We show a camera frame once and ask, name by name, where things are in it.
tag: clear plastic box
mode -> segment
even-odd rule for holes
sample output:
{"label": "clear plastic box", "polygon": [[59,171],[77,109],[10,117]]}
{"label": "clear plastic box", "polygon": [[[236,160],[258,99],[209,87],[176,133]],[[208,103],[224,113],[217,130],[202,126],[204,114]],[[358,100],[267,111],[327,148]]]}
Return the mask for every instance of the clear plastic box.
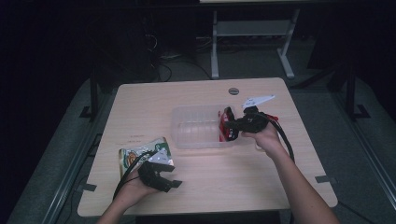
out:
{"label": "clear plastic box", "polygon": [[182,105],[172,111],[171,134],[177,148],[231,147],[234,141],[220,142],[220,117],[231,105]]}

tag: background desk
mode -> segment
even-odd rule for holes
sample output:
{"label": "background desk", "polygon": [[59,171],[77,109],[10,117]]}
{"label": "background desk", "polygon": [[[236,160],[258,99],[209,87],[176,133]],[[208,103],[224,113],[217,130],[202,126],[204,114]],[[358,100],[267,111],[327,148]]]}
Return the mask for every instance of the background desk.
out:
{"label": "background desk", "polygon": [[[237,88],[238,95],[228,89]],[[337,199],[304,128],[298,111],[281,78],[235,79],[176,83],[122,85],[107,121],[101,145],[88,179],[94,192],[84,191],[78,207],[83,216],[100,216],[111,203],[120,181],[118,152],[122,147],[143,145],[164,136],[176,169],[165,175],[182,180],[178,189],[145,198],[126,214],[190,214],[262,211],[289,208],[273,162],[255,148],[252,139],[240,137],[234,147],[178,149],[170,135],[172,109],[179,105],[230,104],[239,118],[248,97],[274,94],[260,111],[279,116],[294,149],[295,160],[308,181],[329,206]]]}

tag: table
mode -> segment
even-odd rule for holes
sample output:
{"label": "table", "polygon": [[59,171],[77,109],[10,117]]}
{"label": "table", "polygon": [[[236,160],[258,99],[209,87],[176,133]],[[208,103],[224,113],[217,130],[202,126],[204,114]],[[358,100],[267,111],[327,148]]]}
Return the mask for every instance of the table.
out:
{"label": "table", "polygon": [[[231,95],[230,88],[239,94]],[[100,216],[111,203],[120,181],[118,152],[122,147],[143,145],[164,136],[176,169],[162,172],[182,180],[178,189],[149,195],[127,215],[170,215],[288,209],[289,204],[273,162],[256,149],[250,138],[239,137],[233,147],[179,149],[170,134],[172,109],[180,105],[229,104],[243,116],[248,97],[274,94],[275,99],[258,108],[279,117],[293,146],[297,166],[329,206],[337,198],[325,176],[290,93],[281,78],[209,80],[120,86],[78,206],[82,217]]]}

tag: floor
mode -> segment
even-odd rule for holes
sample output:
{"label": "floor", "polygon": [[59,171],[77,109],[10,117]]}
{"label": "floor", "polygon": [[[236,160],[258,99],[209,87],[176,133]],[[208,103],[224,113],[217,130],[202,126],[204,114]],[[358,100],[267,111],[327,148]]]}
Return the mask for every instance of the floor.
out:
{"label": "floor", "polygon": [[[288,57],[295,79],[285,77],[276,55],[282,39],[222,41],[219,79],[281,77],[290,87],[319,72],[306,69],[314,39],[293,40],[290,45]],[[166,67],[159,67],[158,82],[210,77],[210,51],[205,45],[199,48],[195,62],[183,55],[177,56],[172,50],[164,56]],[[370,87],[359,79],[356,105],[364,105],[371,118],[352,122],[344,110],[345,90],[334,93],[326,88],[330,77],[302,90],[290,89],[290,93],[332,180],[339,200],[333,211],[342,223],[395,223],[395,206],[385,190],[389,185],[384,184],[386,178],[379,175],[381,172],[373,165],[373,158],[378,158],[389,179],[396,180],[396,151],[393,150],[396,124],[376,101]],[[89,80],[80,87],[8,223],[94,223],[97,220],[97,217],[77,214],[79,186],[89,174],[116,94],[117,88],[108,93],[100,92],[99,114],[90,120],[79,117],[84,106],[90,105]],[[289,216],[290,211],[280,211],[281,223],[289,223]],[[134,218],[124,217],[121,222],[134,223]]]}

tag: dark background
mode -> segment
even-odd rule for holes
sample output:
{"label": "dark background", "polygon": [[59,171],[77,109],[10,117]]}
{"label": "dark background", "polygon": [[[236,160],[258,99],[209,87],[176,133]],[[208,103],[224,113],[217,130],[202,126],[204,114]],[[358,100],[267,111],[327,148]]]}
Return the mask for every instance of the dark background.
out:
{"label": "dark background", "polygon": [[[97,75],[104,91],[121,83],[150,82],[156,77],[150,64],[157,59],[148,53],[150,43],[144,35],[156,32],[164,43],[192,58],[195,36],[210,35],[210,12],[157,11],[153,18],[159,24],[145,21],[144,11],[87,9],[102,3],[0,3],[1,223],[7,221],[66,108],[90,74]],[[118,6],[133,4],[118,2]],[[325,68],[353,52],[359,77],[371,85],[394,119],[395,8],[390,1],[331,10],[323,5],[307,7],[294,35],[318,40],[312,68]]]}

